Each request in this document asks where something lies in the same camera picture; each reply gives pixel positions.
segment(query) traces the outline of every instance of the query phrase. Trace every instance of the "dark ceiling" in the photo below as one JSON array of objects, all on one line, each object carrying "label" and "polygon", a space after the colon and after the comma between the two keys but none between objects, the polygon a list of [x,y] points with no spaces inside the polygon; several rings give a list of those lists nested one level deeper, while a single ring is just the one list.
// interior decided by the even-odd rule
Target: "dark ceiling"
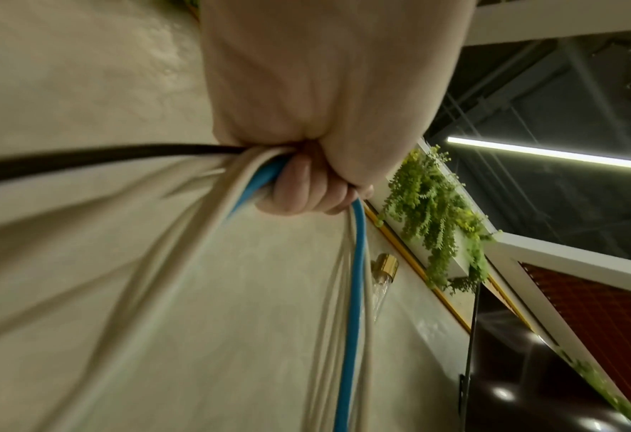
[{"label": "dark ceiling", "polygon": [[[464,48],[425,134],[631,159],[631,33]],[[443,146],[504,231],[631,259],[631,171]]]}]

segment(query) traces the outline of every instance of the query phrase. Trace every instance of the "led light strip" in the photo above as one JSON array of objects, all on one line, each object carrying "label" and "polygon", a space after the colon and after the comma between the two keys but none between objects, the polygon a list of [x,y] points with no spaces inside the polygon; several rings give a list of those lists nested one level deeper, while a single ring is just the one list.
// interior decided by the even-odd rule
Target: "led light strip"
[{"label": "led light strip", "polygon": [[614,157],[594,156],[592,154],[562,152],[560,150],[539,149],[536,147],[525,147],[521,145],[501,144],[498,142],[481,141],[478,139],[467,139],[458,137],[448,137],[446,141],[450,144],[462,144],[471,147],[481,147],[484,149],[503,150],[505,152],[534,154],[536,156],[554,157],[556,159],[566,159],[578,162],[588,162],[591,164],[608,165],[611,167],[631,168],[631,160],[617,159]]}]

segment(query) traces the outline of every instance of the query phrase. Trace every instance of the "fern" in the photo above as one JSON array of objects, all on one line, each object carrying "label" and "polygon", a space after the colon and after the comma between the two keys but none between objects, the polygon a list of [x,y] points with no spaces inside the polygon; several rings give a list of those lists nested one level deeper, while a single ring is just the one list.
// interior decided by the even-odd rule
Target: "fern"
[{"label": "fern", "polygon": [[[439,146],[430,153],[411,152],[389,183],[390,195],[380,213],[378,223],[386,218],[403,222],[401,237],[422,239],[430,252],[427,263],[427,284],[442,290],[474,292],[487,277],[482,242],[491,239],[481,217],[475,214],[457,191],[458,177],[441,171],[448,156]],[[470,255],[469,275],[447,280],[451,258],[458,253],[456,229],[467,239]]]}]

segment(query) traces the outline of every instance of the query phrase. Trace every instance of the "bundle of cables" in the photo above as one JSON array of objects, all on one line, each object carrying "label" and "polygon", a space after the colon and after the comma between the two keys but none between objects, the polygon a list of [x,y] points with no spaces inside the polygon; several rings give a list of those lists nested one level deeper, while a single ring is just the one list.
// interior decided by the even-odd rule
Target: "bundle of cables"
[{"label": "bundle of cables", "polygon": [[[123,190],[97,200],[80,214],[58,224],[41,240],[17,248],[0,261],[0,282],[23,276],[29,268],[49,265],[52,256],[68,249],[105,226],[123,220],[148,202],[180,188],[205,173],[212,187],[200,196],[154,242],[142,257],[122,291],[78,385],[36,427],[38,432],[75,431],[115,378],[144,352],[175,302],[184,279],[198,262],[212,234],[243,205],[269,193],[293,151],[290,147],[237,147],[206,145],[147,145],[81,150],[0,160],[0,181],[145,157],[193,157],[148,175]],[[367,430],[370,405],[370,353],[372,339],[370,262],[365,241],[365,216],[360,200],[348,212],[335,274],[341,284],[334,302],[325,302],[320,334],[315,343],[311,385],[303,413],[305,431],[345,432]],[[355,230],[355,239],[351,232]],[[357,352],[360,323],[365,343]]]}]

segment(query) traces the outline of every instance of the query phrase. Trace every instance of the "wall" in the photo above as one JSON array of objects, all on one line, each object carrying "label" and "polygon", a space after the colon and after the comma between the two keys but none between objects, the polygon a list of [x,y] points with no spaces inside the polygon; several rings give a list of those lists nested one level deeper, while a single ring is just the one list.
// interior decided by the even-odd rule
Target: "wall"
[{"label": "wall", "polygon": [[[0,4],[0,155],[210,142],[201,71],[194,20],[165,1]],[[1,230],[0,255],[44,224],[71,217],[63,206],[173,161],[0,185],[0,226],[54,211],[21,230]],[[153,203],[0,285],[0,431],[32,429],[73,385],[132,272],[129,263],[193,198]],[[233,217],[146,355],[86,430],[296,430],[343,224],[343,217],[275,218],[253,209]],[[368,228],[373,255],[392,251]],[[375,327],[375,430],[455,430],[467,344],[467,333],[401,263]]]}]

